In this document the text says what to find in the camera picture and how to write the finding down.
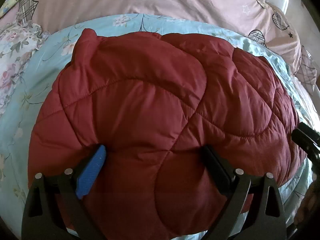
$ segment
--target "tile floor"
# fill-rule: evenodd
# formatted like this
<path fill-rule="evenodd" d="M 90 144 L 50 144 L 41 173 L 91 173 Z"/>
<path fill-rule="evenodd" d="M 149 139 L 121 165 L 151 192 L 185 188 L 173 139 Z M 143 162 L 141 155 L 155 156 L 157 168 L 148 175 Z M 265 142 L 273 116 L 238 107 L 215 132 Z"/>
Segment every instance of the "tile floor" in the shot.
<path fill-rule="evenodd" d="M 284 12 L 289 24 L 297 30 L 301 44 L 320 66 L 320 32 L 301 0 L 266 0 L 266 2 Z"/>

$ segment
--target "bed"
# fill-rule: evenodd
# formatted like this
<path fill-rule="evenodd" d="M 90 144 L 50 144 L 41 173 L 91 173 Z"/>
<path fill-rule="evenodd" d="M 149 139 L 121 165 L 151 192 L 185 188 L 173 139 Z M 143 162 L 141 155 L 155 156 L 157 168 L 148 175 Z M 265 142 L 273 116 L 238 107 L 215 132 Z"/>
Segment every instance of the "bed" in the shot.
<path fill-rule="evenodd" d="M 70 14 L 71 7 L 62 9 L 67 0 L 56 1 L 56 8 L 45 1 L 20 1 L 23 13 L 18 20 L 22 24 L 27 24 L 28 20 L 35 22 L 29 24 L 34 31 L 35 45 L 16 75 L 11 98 L 0 115 L 0 202 L 6 203 L 0 207 L 0 216 L 17 237 L 20 237 L 22 212 L 28 194 L 31 131 L 52 83 L 71 60 L 74 45 L 84 28 L 94 29 L 98 35 L 106 37 L 144 31 L 161 35 L 202 33 L 225 39 L 235 48 L 265 57 L 292 98 L 300 121 L 320 131 L 320 120 L 310 95 L 301 82 L 292 77 L 301 63 L 299 37 L 275 7 L 260 4 L 257 0 L 241 0 L 245 5 L 241 3 L 240 10 L 233 7 L 240 0 L 228 0 L 228 5 L 221 0 L 129 0 L 125 4 L 119 3 L 119 7 L 104 8 L 102 4 L 109 4 L 112 0 L 83 0 L 83 3 L 72 0 L 73 4 L 79 3 L 80 11 L 74 9 Z M 171 8 L 167 1 L 178 7 Z M 211 3 L 218 6 L 209 7 Z M 231 20 L 235 15 L 237 22 Z M 34 30 L 38 26 L 51 31 L 52 35 L 40 36 Z M 305 159 L 295 175 L 280 187 L 287 224 L 292 222 L 311 181 L 311 165 Z M 233 233 L 241 229 L 244 219 L 245 213 Z M 200 239 L 203 234 L 178 239 Z"/>

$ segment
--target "wrinkled fabric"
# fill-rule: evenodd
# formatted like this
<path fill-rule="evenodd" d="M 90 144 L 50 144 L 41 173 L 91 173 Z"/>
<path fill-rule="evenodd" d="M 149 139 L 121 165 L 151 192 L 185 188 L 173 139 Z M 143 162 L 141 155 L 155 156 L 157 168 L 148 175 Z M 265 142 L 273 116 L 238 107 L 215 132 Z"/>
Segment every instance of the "wrinkled fabric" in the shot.
<path fill-rule="evenodd" d="M 226 199 L 199 156 L 212 144 L 234 168 L 283 185 L 305 158 L 294 104 L 264 57 L 202 34 L 85 29 L 31 134 L 29 184 L 109 156 L 83 201 L 108 239 L 171 239 L 207 230 Z"/>

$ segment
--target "plaid leaf shape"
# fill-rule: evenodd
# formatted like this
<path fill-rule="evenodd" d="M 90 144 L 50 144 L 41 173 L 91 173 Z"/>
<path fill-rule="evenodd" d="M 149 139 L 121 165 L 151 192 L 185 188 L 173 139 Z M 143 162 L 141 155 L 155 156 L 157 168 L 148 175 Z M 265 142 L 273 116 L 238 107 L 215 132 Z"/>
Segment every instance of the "plaid leaf shape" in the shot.
<path fill-rule="evenodd" d="M 19 22 L 25 24 L 30 21 L 35 13 L 39 1 L 35 0 L 20 0 L 19 12 L 21 13 Z"/>
<path fill-rule="evenodd" d="M 272 15 L 272 21 L 281 31 L 284 31 L 289 27 L 289 25 L 282 19 L 281 15 L 276 11 Z"/>
<path fill-rule="evenodd" d="M 299 79 L 304 88 L 310 95 L 313 95 L 317 80 L 318 65 L 314 62 L 311 55 L 304 46 L 301 47 L 301 64 L 295 76 Z"/>
<path fill-rule="evenodd" d="M 267 47 L 267 46 L 265 45 L 266 39 L 265 39 L 265 37 L 263 36 L 262 31 L 260 31 L 260 30 L 253 30 L 253 31 L 251 31 L 251 32 L 249 33 L 249 35 L 248 35 L 248 38 L 249 38 L 250 40 L 253 40 L 253 41 L 257 42 L 258 44 L 260 44 L 260 45 L 262 45 L 262 46 Z"/>

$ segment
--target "light blue floral sheet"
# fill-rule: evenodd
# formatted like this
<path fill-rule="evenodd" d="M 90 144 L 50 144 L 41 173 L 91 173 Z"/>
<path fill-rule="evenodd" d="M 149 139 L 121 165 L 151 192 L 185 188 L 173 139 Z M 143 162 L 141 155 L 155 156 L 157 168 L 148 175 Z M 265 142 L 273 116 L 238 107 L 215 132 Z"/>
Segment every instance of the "light blue floral sheet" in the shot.
<path fill-rule="evenodd" d="M 27 166 L 31 131 L 52 83 L 71 60 L 73 47 L 84 28 L 91 28 L 100 36 L 148 31 L 159 34 L 202 33 L 225 39 L 234 47 L 255 56 L 264 56 L 292 97 L 301 121 L 310 118 L 300 103 L 301 99 L 289 76 L 289 66 L 284 60 L 255 41 L 232 31 L 200 22 L 146 14 L 103 17 L 63 29 L 51 35 L 31 58 L 0 118 L 0 216 L 18 237 L 28 194 Z M 310 183 L 311 166 L 305 160 L 296 175 L 280 188 L 288 223 Z M 245 215 L 239 218 L 234 232 L 239 231 L 244 218 Z M 199 233 L 179 239 L 199 239 L 202 235 Z"/>

